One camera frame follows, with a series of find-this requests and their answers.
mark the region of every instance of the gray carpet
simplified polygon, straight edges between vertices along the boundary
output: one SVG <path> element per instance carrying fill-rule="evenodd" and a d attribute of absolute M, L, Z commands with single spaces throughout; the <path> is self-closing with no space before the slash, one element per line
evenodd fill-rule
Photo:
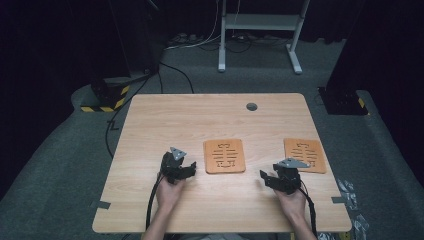
<path fill-rule="evenodd" d="M 216 45 L 205 46 L 213 49 Z M 230 43 L 233 51 L 246 44 Z M 368 239 L 418 239 L 424 236 L 424 191 L 405 163 L 381 120 L 372 97 L 358 91 L 368 116 L 328 115 L 317 87 L 325 86 L 343 47 L 300 42 L 302 75 L 294 74 L 283 45 L 254 45 L 227 52 L 227 71 L 217 72 L 218 52 L 200 48 L 167 50 L 162 62 L 185 72 L 195 93 L 286 93 L 305 96 L 334 175 L 354 185 L 358 210 L 369 223 Z M 164 93 L 190 93 L 181 73 L 161 66 Z M 129 94 L 142 82 L 131 85 Z M 0 203 L 0 239 L 122 239 L 92 228 L 111 164 L 105 143 L 107 121 L 114 113 L 79 110 L 88 86 L 72 96 L 74 113 L 42 143 Z M 138 94 L 161 93 L 158 75 Z M 123 126 L 126 105 L 116 117 Z M 120 129 L 110 131 L 114 151 Z M 132 234 L 128 239 L 138 239 Z"/>

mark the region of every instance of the wire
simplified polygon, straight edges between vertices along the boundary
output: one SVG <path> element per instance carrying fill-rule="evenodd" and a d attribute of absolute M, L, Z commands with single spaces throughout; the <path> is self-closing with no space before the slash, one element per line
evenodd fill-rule
<path fill-rule="evenodd" d="M 216 23 L 218 22 L 218 12 L 219 12 L 219 0 L 217 0 L 217 1 L 216 1 L 215 22 L 214 22 L 214 24 L 213 24 L 212 31 L 211 31 L 211 33 L 209 34 L 209 37 L 208 37 L 205 41 L 200 42 L 200 43 L 197 43 L 197 44 L 193 44 L 193 45 L 184 45 L 184 46 L 173 46 L 173 47 L 167 47 L 167 48 L 165 48 L 164 50 L 175 49 L 175 48 L 197 47 L 197 46 L 203 45 L 203 44 L 205 44 L 205 43 L 208 43 L 208 42 L 209 42 L 209 39 L 212 37 L 213 33 L 215 32 Z"/>
<path fill-rule="evenodd" d="M 234 25 L 236 25 L 237 17 L 238 17 L 238 14 L 240 12 L 240 2 L 241 2 L 241 0 L 239 0 L 238 4 L 237 4 L 237 12 L 236 12 L 236 16 L 234 17 Z"/>
<path fill-rule="evenodd" d="M 179 70 L 179 69 L 177 69 L 177 68 L 174 68 L 174 67 L 171 67 L 171 66 L 169 66 L 169 65 L 166 65 L 166 64 L 165 64 L 165 63 L 163 63 L 163 62 L 159 62 L 159 64 L 161 64 L 161 65 L 163 65 L 163 66 L 165 66 L 165 67 L 168 67 L 168 68 L 174 69 L 175 71 L 178 71 L 178 72 L 182 73 L 182 74 L 186 77 L 186 79 L 187 79 L 187 81 L 188 81 L 188 83 L 189 83 L 189 85 L 190 85 L 191 93 L 193 93 L 193 94 L 194 94 L 193 83 L 191 82 L 191 80 L 190 80 L 190 78 L 187 76 L 187 74 L 185 74 L 183 71 L 181 71 L 181 70 Z"/>
<path fill-rule="evenodd" d="M 160 76 L 159 71 L 158 71 L 158 76 L 159 76 L 159 84 L 160 84 L 160 93 L 163 94 L 163 83 L 162 83 L 162 78 Z"/>
<path fill-rule="evenodd" d="M 162 176 L 161 172 L 159 172 L 155 185 L 153 185 L 152 192 L 150 193 L 149 204 L 147 205 L 147 214 L 146 214 L 146 230 L 150 226 L 150 216 L 152 213 L 153 199 L 155 198 L 156 190 L 159 187 L 159 183 L 162 181 L 163 178 L 164 176 Z"/>
<path fill-rule="evenodd" d="M 124 235 L 124 237 L 122 237 L 122 239 L 121 239 L 121 240 L 125 240 L 125 239 L 127 239 L 129 236 L 131 236 L 131 234 L 125 234 L 125 235 Z"/>
<path fill-rule="evenodd" d="M 114 119 L 115 119 L 115 117 L 118 115 L 118 113 L 119 112 L 121 112 L 121 109 L 123 109 L 124 108 L 124 106 L 125 105 L 127 105 L 127 103 L 128 102 L 130 102 L 131 100 L 132 100 L 132 98 L 144 87 L 144 85 L 146 85 L 146 83 L 149 81 L 149 79 L 151 78 L 152 76 L 150 76 L 149 78 L 147 78 L 145 81 L 144 81 L 144 83 L 137 89 L 137 91 L 124 103 L 124 104 L 122 104 L 122 106 L 115 112 L 115 114 L 113 115 L 113 117 L 112 117 L 112 119 L 111 120 L 109 120 L 108 121 L 108 125 L 107 125 L 107 128 L 106 128 L 106 133 L 105 133 L 105 142 L 106 142 L 106 148 L 107 148 L 107 151 L 108 151 L 108 153 L 109 153 L 109 155 L 110 155 L 110 157 L 111 158 L 113 158 L 113 156 L 114 156 L 114 154 L 112 153 L 112 151 L 110 150 L 110 146 L 109 146 L 109 140 L 108 140 L 108 134 L 109 134 L 109 129 L 110 129 L 110 127 L 111 127 L 111 124 L 112 123 L 115 123 L 115 121 L 114 121 Z"/>
<path fill-rule="evenodd" d="M 315 205 L 314 202 L 312 202 L 312 199 L 309 197 L 309 195 L 302 190 L 302 188 L 298 188 L 300 192 L 303 193 L 303 195 L 305 195 L 306 200 L 308 201 L 308 205 L 309 205 L 309 212 L 311 214 L 311 228 L 312 228 L 312 233 L 315 235 L 315 237 L 318 237 L 317 234 L 317 225 L 316 225 L 316 213 L 315 213 Z"/>

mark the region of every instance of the forearm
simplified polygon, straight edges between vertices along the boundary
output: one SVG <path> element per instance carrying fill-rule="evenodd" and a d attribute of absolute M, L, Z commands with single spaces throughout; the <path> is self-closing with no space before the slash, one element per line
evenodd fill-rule
<path fill-rule="evenodd" d="M 304 216 L 291 216 L 289 221 L 293 227 L 296 239 L 298 240 L 316 240 Z"/>
<path fill-rule="evenodd" d="M 171 209 L 159 208 L 153 217 L 150 226 L 146 232 L 142 235 L 142 240 L 162 240 L 166 228 L 169 223 L 169 216 L 171 215 Z"/>

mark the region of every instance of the orange puzzle board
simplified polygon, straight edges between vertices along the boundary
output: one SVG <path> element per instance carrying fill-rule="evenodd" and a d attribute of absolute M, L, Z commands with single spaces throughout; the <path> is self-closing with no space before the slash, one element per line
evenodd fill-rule
<path fill-rule="evenodd" d="M 285 138 L 284 150 L 286 152 L 286 158 L 292 157 L 311 166 L 310 168 L 299 168 L 299 171 L 314 173 L 327 172 L 320 141 Z"/>
<path fill-rule="evenodd" d="M 240 173 L 246 170 L 240 139 L 208 140 L 203 143 L 207 173 Z"/>

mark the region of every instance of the wooden table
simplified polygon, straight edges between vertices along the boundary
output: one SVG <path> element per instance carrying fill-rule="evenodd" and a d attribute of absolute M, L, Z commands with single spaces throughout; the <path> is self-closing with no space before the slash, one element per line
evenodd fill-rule
<path fill-rule="evenodd" d="M 248 103 L 257 110 L 248 110 Z M 243 142 L 246 171 L 206 173 L 203 142 L 231 138 Z M 197 162 L 197 172 L 187 180 L 167 232 L 291 232 L 273 190 L 259 175 L 259 170 L 274 172 L 272 164 L 284 159 L 285 138 L 319 140 L 300 94 L 137 95 L 101 197 L 110 207 L 97 209 L 93 229 L 144 232 L 162 156 L 175 147 L 187 152 L 183 166 Z M 317 230 L 347 232 L 351 222 L 345 206 L 332 202 L 340 193 L 326 157 L 325 162 L 326 174 L 301 173 L 315 203 Z M 156 209 L 154 201 L 152 216 Z"/>

